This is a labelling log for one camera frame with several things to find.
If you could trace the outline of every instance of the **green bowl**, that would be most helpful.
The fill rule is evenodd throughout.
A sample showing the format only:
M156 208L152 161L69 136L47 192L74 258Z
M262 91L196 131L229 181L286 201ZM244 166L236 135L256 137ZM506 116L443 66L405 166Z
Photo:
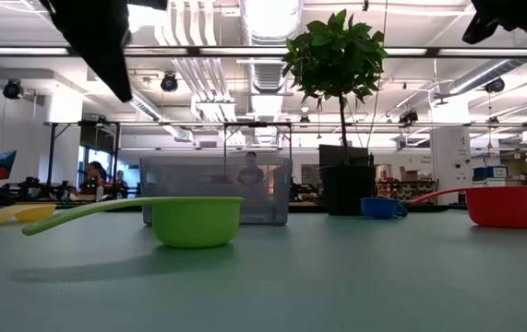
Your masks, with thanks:
M22 232L30 236L96 212L151 205L152 228L162 243L178 248L205 248L232 240L238 231L242 203L240 197L119 199L65 210L26 226Z

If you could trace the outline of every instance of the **clear plastic bin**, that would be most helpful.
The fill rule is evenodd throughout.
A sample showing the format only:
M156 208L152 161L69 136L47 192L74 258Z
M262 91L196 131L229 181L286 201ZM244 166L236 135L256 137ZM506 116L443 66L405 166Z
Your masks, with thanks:
M255 159L263 178L241 176L252 171L245 157L144 157L140 159L140 184L146 197L235 196L245 202L243 224L282 225L288 220L292 161L261 156ZM143 208L144 222L152 223L150 207Z

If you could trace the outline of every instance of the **red bowl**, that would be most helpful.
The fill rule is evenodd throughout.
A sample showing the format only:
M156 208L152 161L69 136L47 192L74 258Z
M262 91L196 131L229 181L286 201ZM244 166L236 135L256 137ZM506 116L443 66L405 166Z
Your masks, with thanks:
M470 219L479 226L527 228L527 186L459 188L421 196L418 204L429 198L466 192Z

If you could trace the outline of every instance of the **black planter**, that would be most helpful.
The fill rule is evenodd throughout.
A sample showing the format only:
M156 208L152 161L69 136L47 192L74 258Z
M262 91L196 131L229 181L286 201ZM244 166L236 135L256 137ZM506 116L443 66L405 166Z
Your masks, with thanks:
M320 169L323 200L331 216L361 216L360 198L376 191L376 167L332 166Z

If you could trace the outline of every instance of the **green ladle handle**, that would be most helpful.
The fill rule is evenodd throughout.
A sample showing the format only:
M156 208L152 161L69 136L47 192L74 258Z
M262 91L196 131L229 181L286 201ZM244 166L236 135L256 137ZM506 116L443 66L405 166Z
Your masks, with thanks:
M21 231L24 235L31 236L42 231L47 231L53 227L60 226L70 220L85 217L93 213L107 211L115 208L127 208L135 206L153 205L179 199L177 197L142 197L118 199L113 201L87 204L80 207L74 207L61 213L55 214L50 218L42 219L23 228Z

